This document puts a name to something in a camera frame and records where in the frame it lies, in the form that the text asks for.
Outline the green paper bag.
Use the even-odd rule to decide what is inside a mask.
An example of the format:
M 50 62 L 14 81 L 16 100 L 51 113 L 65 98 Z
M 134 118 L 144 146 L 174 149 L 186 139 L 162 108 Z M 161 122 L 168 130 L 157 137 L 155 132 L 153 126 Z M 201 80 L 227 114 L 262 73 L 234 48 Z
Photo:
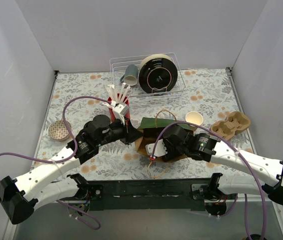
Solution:
M 164 118 L 159 118 L 160 113 L 162 112 L 167 112 L 170 115 L 173 116 L 174 120 L 172 119 L 164 119 Z M 138 130 L 143 133 L 143 137 L 139 138 L 136 140 L 135 143 L 135 150 L 137 153 L 139 153 L 142 156 L 148 157 L 149 154 L 147 152 L 146 145 L 152 144 L 156 141 L 158 135 L 160 132 L 169 124 L 176 122 L 177 118 L 176 116 L 170 112 L 169 110 L 163 109 L 159 111 L 156 115 L 155 118 L 151 117 L 143 117 L 141 120 L 141 124 L 138 127 Z M 187 158 L 186 155 L 179 155 L 179 156 L 174 156 L 172 158 L 166 159 L 165 157 L 157 157 L 156 158 L 156 163 L 167 163 L 165 169 L 161 172 L 159 175 L 152 175 L 150 172 L 150 167 L 151 165 L 154 164 L 154 162 L 151 160 L 149 162 L 149 165 L 147 167 L 147 174 L 150 178 L 156 179 L 161 177 L 170 167 L 170 165 L 176 161 L 182 160 Z

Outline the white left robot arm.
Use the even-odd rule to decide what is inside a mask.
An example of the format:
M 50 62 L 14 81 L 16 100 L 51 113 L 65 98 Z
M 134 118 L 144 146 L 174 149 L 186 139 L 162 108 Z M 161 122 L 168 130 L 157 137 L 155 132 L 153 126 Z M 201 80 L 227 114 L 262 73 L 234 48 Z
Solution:
M 56 200 L 90 200 L 95 197 L 96 188 L 90 187 L 79 173 L 68 175 L 62 181 L 57 181 L 57 178 L 96 156 L 101 146 L 116 141 L 129 145 L 142 136 L 143 133 L 133 127 L 128 118 L 111 122 L 106 115 L 95 116 L 84 125 L 75 140 L 48 163 L 15 179 L 7 176 L 0 181 L 0 204 L 10 222 L 20 224 L 36 209 Z

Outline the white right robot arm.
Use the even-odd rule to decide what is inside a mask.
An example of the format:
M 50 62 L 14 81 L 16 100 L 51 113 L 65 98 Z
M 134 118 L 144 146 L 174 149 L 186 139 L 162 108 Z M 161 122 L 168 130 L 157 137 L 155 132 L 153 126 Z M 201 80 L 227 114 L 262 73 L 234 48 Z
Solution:
M 265 194 L 283 206 L 283 159 L 272 159 L 233 147 L 225 139 L 211 134 L 193 135 L 178 124 L 161 133 L 165 157 L 185 155 L 196 161 L 220 164 L 245 173 L 227 176 L 216 173 L 207 187 L 208 194 L 219 199 L 232 194 Z

